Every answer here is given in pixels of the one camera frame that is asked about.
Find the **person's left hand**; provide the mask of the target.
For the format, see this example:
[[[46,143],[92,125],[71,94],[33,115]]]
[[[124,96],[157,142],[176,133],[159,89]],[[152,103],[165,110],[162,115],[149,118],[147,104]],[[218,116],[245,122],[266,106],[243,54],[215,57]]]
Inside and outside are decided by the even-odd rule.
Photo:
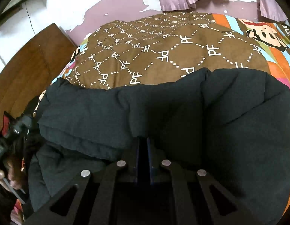
[[[5,168],[7,169],[7,177],[5,176],[5,172],[0,170],[0,184],[7,191],[10,191],[9,187],[3,180],[6,178],[13,189],[21,189],[25,184],[25,174],[21,171],[21,162],[13,157],[10,157],[5,162]]]

